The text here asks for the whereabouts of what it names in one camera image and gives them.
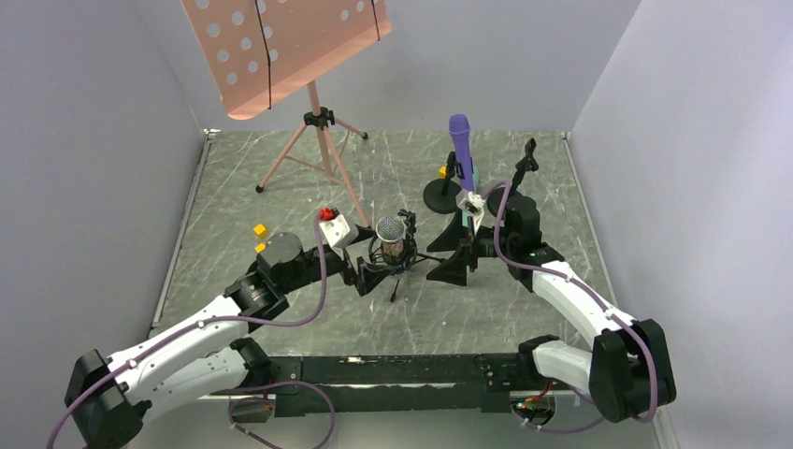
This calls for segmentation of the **teal microphone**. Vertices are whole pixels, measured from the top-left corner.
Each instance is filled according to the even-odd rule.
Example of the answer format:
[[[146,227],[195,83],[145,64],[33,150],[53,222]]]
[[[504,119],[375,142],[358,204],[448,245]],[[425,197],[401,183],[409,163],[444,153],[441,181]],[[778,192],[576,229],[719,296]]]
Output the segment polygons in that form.
[[[470,223],[472,218],[468,212],[462,211],[461,212],[461,224],[464,228],[470,228]]]

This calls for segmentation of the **glitter silver microphone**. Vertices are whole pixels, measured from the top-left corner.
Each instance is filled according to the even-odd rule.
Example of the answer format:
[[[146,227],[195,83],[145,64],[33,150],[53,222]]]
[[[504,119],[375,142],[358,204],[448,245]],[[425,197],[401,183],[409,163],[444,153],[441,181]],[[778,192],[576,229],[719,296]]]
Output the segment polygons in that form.
[[[383,216],[375,224],[375,232],[381,241],[383,257],[398,263],[405,251],[404,238],[407,232],[405,222],[398,215]]]

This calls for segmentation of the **black round-base mic stand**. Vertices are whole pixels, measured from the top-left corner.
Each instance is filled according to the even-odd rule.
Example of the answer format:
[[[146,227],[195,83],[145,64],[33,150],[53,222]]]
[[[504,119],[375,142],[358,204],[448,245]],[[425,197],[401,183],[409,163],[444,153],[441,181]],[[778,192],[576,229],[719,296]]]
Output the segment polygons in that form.
[[[459,184],[454,181],[456,177],[454,152],[449,152],[445,166],[446,178],[429,182],[423,191],[425,205],[438,214],[454,213],[458,209],[455,197],[461,191]]]

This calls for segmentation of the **black tripod shock mount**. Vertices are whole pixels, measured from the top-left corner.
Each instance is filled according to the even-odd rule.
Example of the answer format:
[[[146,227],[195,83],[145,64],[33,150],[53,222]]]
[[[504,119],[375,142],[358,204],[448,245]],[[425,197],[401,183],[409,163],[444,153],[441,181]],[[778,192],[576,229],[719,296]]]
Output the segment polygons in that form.
[[[369,264],[375,271],[387,271],[390,277],[396,277],[389,298],[392,303],[397,300],[402,274],[426,260],[441,262],[436,256],[418,251],[414,238],[416,230],[416,214],[405,209],[400,209],[394,215],[383,216],[375,223],[375,236],[368,245]]]

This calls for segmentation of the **purple microphone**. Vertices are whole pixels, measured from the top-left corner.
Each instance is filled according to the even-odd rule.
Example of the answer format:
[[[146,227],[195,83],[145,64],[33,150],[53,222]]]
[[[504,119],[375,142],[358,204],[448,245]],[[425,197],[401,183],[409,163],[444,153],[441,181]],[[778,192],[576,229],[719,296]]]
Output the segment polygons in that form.
[[[455,114],[449,119],[449,134],[454,145],[455,171],[462,189],[476,191],[473,161],[470,152],[470,125],[465,114]]]

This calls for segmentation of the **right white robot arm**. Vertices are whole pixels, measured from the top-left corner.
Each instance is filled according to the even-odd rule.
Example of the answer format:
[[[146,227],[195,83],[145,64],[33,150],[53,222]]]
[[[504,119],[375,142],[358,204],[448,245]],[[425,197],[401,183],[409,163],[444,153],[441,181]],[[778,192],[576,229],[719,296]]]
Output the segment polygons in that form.
[[[639,321],[586,284],[565,258],[544,242],[533,199],[497,187],[487,197],[462,190],[429,194],[427,206],[454,221],[429,245],[452,252],[428,279],[464,286],[483,257],[504,262],[526,290],[544,299],[584,339],[579,349],[553,335],[519,344],[514,374],[522,384],[566,384],[587,396],[601,416],[618,423],[654,419],[676,399],[666,338],[652,319]]]

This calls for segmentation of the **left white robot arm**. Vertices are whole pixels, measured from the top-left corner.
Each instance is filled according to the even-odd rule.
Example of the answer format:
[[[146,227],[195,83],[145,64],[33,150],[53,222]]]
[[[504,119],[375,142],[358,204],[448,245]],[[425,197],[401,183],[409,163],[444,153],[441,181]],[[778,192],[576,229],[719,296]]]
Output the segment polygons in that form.
[[[272,382],[271,361],[250,335],[262,326],[286,325],[278,317],[289,306],[287,294],[320,285],[314,311],[291,327],[318,317],[333,275],[365,294],[370,277],[347,249],[361,241],[372,244],[375,231],[342,216],[319,221],[313,231],[317,244],[309,249],[291,232],[271,235],[242,276],[155,337],[112,355],[91,350],[80,356],[65,406],[86,447],[122,448],[146,423],[187,402]]]

